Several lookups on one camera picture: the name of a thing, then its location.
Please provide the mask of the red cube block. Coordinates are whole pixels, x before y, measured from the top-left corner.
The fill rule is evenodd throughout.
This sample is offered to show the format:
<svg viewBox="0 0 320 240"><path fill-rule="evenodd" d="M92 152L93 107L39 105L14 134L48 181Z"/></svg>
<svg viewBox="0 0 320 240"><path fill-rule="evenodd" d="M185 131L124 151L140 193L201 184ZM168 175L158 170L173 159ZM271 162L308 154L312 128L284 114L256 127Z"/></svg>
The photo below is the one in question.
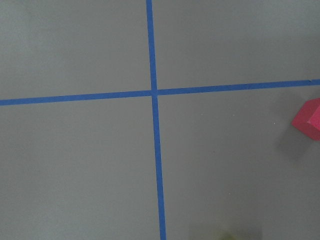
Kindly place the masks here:
<svg viewBox="0 0 320 240"><path fill-rule="evenodd" d="M306 101L291 124L314 141L320 140L320 99Z"/></svg>

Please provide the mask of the yellow cube block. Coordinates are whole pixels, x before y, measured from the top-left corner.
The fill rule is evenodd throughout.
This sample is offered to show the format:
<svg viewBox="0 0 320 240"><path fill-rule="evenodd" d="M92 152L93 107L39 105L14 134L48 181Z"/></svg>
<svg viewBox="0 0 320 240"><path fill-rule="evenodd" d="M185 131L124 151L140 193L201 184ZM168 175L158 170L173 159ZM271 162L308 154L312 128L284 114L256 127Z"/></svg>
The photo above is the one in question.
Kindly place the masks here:
<svg viewBox="0 0 320 240"><path fill-rule="evenodd" d="M219 240L238 240L239 237L233 233L230 232L224 232L219 237Z"/></svg>

